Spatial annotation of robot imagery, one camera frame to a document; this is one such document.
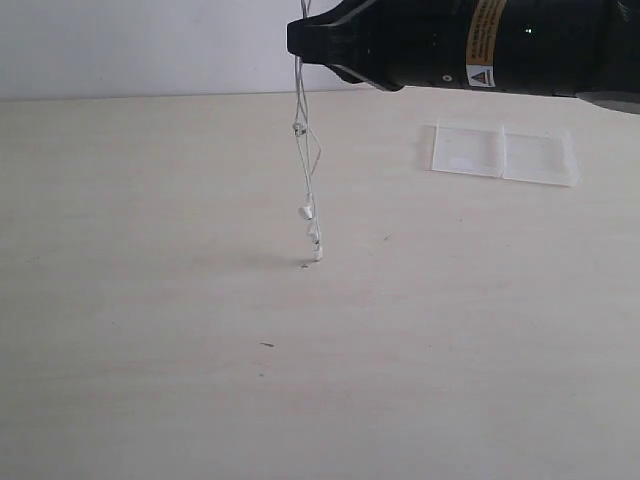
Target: thin silver wire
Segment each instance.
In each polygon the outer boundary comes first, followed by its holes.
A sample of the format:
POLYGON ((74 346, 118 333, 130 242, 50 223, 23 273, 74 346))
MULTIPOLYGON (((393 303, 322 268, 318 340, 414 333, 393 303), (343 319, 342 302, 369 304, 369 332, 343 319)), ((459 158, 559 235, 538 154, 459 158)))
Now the thin silver wire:
MULTIPOLYGON (((307 18, 311 9, 312 0, 300 0, 300 6, 302 8, 302 17, 307 18)), ((322 157, 322 145, 318 140, 315 132, 309 125, 309 103, 307 101, 307 92, 304 86, 304 62, 300 57, 295 59, 295 82, 296 82, 296 96, 297 107, 296 116, 293 124, 293 131, 296 137, 296 143, 298 146, 298 152, 300 153, 300 161, 302 163, 302 169, 304 171, 304 178, 307 189, 307 201, 311 204, 313 209, 312 227, 318 234, 318 242, 316 248, 321 245, 322 233, 320 231, 320 221, 318 219, 318 210, 316 207, 316 199, 313 193, 313 176, 316 173, 320 158, 322 157), (312 162, 311 151, 313 144, 317 149, 314 160, 312 162)))

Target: table surface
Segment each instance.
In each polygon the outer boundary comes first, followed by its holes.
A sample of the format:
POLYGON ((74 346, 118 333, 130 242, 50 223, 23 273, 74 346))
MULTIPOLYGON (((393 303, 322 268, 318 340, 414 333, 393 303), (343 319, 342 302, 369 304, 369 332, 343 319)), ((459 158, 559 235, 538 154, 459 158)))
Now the table surface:
POLYGON ((628 480, 640 119, 573 100, 0 104, 0 477, 628 480), (568 129, 576 188, 429 172, 438 119, 568 129))

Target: wire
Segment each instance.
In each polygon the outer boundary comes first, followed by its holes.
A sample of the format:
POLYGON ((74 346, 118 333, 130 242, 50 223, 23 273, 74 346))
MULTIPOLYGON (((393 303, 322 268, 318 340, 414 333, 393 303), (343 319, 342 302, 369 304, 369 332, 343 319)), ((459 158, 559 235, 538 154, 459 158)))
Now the wire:
MULTIPOLYGON (((312 0, 300 0, 303 18, 309 17, 311 2, 312 0)), ((298 152, 300 154, 300 162, 302 163, 302 169, 304 172, 307 190, 307 205, 311 207, 312 211, 310 235, 314 242, 314 254, 316 260, 320 260, 322 258, 322 232, 320 230, 316 198, 313 193, 313 176, 316 173, 318 164, 320 163, 320 158, 322 157, 322 145, 309 125, 309 103, 307 101, 307 92, 304 86, 304 62, 300 57, 296 57, 295 59, 295 82, 297 106, 296 116, 293 123, 293 132, 296 137, 298 152), (314 144, 317 153, 313 157, 312 162, 311 152, 314 144)))

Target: white table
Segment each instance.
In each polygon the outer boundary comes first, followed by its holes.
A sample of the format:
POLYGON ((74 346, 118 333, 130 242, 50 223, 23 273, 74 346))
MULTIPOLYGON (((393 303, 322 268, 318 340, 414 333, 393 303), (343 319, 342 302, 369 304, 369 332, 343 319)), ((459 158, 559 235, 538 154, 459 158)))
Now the white table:
POLYGON ((0 478, 636 478, 640 118, 310 101, 307 269, 292 96, 0 104, 0 478), (582 183, 425 171, 439 118, 566 127, 582 183))

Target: white wall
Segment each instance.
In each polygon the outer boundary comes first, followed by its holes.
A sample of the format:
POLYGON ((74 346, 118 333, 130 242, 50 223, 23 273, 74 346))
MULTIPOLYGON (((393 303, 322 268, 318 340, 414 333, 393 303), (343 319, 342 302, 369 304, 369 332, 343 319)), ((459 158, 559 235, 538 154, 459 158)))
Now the white wall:
MULTIPOLYGON (((298 0, 3 0, 0 99, 289 91, 299 17, 298 0)), ((346 87, 322 67, 307 82, 346 87)))

